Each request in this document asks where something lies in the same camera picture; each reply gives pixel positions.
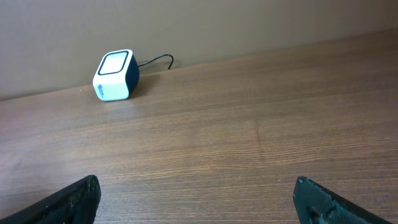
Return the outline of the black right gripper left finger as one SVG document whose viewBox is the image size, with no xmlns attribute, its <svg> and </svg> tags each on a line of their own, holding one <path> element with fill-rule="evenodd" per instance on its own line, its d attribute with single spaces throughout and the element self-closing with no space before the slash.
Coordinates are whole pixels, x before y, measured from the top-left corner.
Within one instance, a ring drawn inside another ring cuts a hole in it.
<svg viewBox="0 0 398 224">
<path fill-rule="evenodd" d="M 1 219 L 1 224 L 93 224 L 101 199 L 95 175 L 55 192 L 39 202 Z"/>
</svg>

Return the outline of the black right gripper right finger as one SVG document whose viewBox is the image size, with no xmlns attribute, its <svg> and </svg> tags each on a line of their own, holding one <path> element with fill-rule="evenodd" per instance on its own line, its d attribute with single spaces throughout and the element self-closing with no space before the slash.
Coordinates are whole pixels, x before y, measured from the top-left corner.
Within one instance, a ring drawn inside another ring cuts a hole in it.
<svg viewBox="0 0 398 224">
<path fill-rule="evenodd" d="M 392 224 L 305 177 L 297 177 L 293 201 L 301 224 Z"/>
</svg>

